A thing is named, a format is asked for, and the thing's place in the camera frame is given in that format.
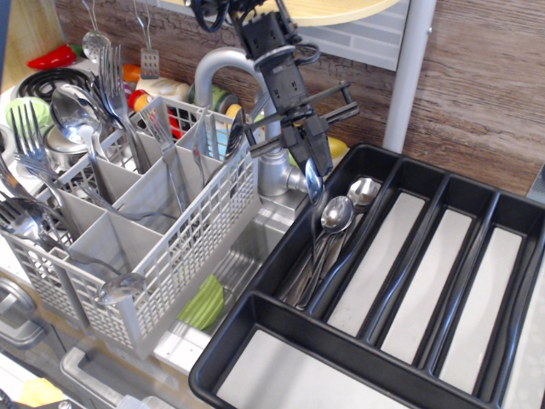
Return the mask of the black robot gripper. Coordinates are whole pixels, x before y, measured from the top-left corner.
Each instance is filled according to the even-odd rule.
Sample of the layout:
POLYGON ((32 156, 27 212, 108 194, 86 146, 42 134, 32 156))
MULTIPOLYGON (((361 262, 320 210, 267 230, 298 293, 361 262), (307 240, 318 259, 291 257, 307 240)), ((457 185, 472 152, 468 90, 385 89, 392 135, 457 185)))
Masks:
POLYGON ((251 156, 258 157, 276 148, 286 148, 302 172, 309 159, 314 162, 318 174, 327 176, 333 169, 328 141, 330 126, 350 118, 359 112, 350 95, 350 83, 342 81, 316 95, 309 95, 295 59, 294 46, 245 48, 246 57, 254 62, 254 68, 266 83, 267 90, 277 112, 268 115, 259 124, 280 122, 281 134, 264 142, 250 143, 251 156), (345 105, 323 116, 317 114, 314 105, 340 93, 345 105))

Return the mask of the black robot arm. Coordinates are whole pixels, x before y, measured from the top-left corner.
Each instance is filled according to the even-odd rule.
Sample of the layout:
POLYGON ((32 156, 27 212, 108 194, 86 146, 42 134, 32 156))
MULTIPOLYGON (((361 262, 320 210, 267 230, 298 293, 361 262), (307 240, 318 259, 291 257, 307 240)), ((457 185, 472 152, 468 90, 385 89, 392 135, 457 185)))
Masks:
POLYGON ((217 32, 229 22, 238 34, 246 58, 263 76, 275 113, 257 124, 278 121, 280 133, 269 141, 258 142, 253 136, 254 125, 244 124, 239 131, 245 135, 254 157, 276 148, 286 148, 301 170, 312 161, 319 176, 333 170, 328 141, 330 126, 359 113, 346 81, 316 95, 309 95, 300 66, 319 58, 318 47, 306 43, 297 32, 282 1, 277 8, 259 13, 262 1, 187 1, 198 24, 207 32, 217 32), (300 57, 298 49, 315 50, 310 57, 300 57))

